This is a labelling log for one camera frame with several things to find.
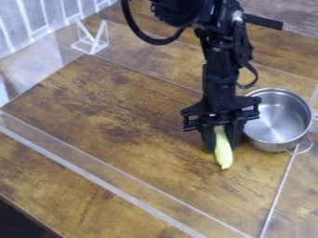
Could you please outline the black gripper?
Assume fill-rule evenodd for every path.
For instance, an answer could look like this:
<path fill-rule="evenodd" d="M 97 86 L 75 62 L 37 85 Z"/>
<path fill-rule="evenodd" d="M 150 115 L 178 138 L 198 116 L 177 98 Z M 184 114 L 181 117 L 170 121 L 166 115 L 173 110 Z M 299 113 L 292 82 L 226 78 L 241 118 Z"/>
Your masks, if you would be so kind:
<path fill-rule="evenodd" d="M 236 77 L 220 81 L 204 79 L 204 97 L 190 107 L 182 109 L 184 130 L 200 130 L 206 149 L 213 152 L 217 147 L 217 134 L 214 126 L 225 126 L 225 133 L 230 146 L 240 145 L 246 121 L 260 118 L 260 97 L 237 95 L 237 88 L 249 89 L 257 85 L 255 80 L 241 85 Z"/>

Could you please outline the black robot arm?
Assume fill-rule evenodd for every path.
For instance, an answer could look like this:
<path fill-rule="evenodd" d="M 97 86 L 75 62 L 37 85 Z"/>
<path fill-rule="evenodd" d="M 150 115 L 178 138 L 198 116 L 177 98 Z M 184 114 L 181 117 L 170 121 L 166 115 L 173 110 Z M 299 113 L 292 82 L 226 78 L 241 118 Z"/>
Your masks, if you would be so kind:
<path fill-rule="evenodd" d="M 152 0 L 152 11 L 166 24 L 192 28 L 200 38 L 204 64 L 204 96 L 182 109 L 186 131 L 197 130 L 205 147 L 217 150 L 217 127 L 222 126 L 236 148 L 251 120 L 260 117 L 261 98 L 244 97 L 237 90 L 255 85 L 240 83 L 240 69 L 253 65 L 244 9 L 238 0 Z"/>

